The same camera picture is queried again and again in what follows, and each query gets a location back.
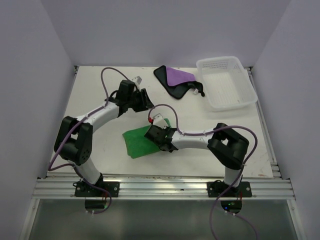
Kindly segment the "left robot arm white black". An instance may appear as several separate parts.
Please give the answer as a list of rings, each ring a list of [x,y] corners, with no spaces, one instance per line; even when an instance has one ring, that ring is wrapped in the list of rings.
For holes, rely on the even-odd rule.
[[[57,157],[61,157],[67,161],[65,165],[73,167],[87,184],[87,192],[95,197],[101,195],[104,190],[103,176],[91,159],[93,134],[129,109],[139,113],[153,106],[145,88],[140,88],[139,84],[132,80],[122,80],[115,95],[107,95],[99,107],[78,117],[66,116],[62,119],[48,171],[60,168],[53,167],[53,163]]]

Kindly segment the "black and purple towel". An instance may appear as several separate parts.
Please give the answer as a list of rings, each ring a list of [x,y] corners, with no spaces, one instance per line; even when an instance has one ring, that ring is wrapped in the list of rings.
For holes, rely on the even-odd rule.
[[[167,93],[176,100],[180,100],[189,91],[205,97],[204,87],[196,80],[194,74],[162,65],[153,71],[154,76]]]

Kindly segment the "green microfiber towel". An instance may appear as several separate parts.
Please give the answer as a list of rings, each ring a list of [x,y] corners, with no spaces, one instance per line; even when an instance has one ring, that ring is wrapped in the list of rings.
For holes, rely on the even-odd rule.
[[[148,126],[143,126],[128,130],[122,134],[127,155],[132,159],[155,154],[160,151],[160,149],[153,142],[145,138],[145,134],[148,129]]]

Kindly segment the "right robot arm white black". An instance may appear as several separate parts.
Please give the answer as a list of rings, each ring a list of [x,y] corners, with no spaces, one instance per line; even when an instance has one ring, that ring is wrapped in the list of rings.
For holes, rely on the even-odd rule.
[[[144,137],[154,143],[161,151],[173,152],[183,149],[202,149],[210,151],[225,167],[223,178],[223,192],[227,196],[235,196],[241,190],[241,167],[248,151],[247,138],[228,128],[226,124],[218,123],[217,132],[196,135],[181,134],[177,128],[161,128],[152,124]]]

